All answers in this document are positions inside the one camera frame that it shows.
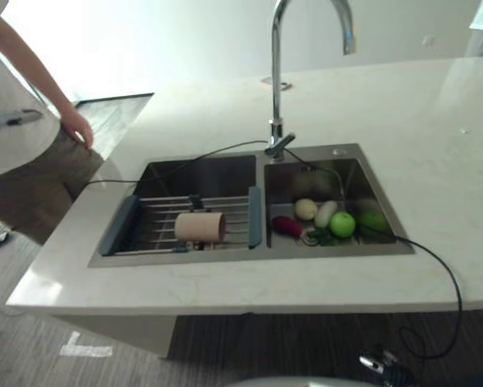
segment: kitchen island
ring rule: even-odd
[[[291,148],[358,143],[408,236],[452,268],[464,308],[483,308],[483,58],[291,73]],[[154,160],[269,137],[259,78],[157,92],[95,179],[135,180]],[[261,150],[263,144],[243,151]],[[343,256],[89,268],[131,184],[88,186],[7,305],[165,356],[176,316],[454,310],[431,256]]]

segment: gray carpet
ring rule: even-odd
[[[104,156],[145,103],[146,98],[97,102],[82,110],[93,123],[96,147]],[[130,118],[121,111],[131,112]],[[1,309],[38,249],[21,235],[0,249]],[[73,331],[70,327],[29,314],[17,318],[0,314],[0,387],[219,387],[275,375],[377,382],[359,365],[360,349],[382,343],[418,372],[419,363],[401,345],[398,328],[415,327],[432,352],[446,344],[453,321],[453,313],[181,317],[168,360],[84,334],[78,341],[81,345],[114,346],[112,357],[93,359],[59,356]],[[426,365],[424,385],[454,386],[480,375],[483,311],[465,312],[455,351]]]

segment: white wall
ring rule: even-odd
[[[294,0],[283,69],[461,56],[479,0],[351,0],[358,53],[341,55],[327,0]],[[269,75],[274,0],[10,0],[4,17],[72,97]],[[433,35],[431,46],[423,37]]]

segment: dish drying rack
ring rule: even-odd
[[[177,216],[186,212],[221,212],[225,216],[222,243],[180,241],[175,236]],[[100,243],[102,256],[174,254],[254,248],[262,240],[260,190],[247,196],[201,198],[199,195],[124,199]]]

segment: faucet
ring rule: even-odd
[[[290,133],[282,139],[281,117],[281,21],[291,0],[277,0],[273,11],[272,23],[272,88],[273,88],[273,118],[270,119],[270,140],[264,150],[274,161],[282,161],[285,146],[295,139]],[[336,9],[341,24],[344,55],[356,52],[356,38],[352,26],[352,11],[348,0],[331,0]]]

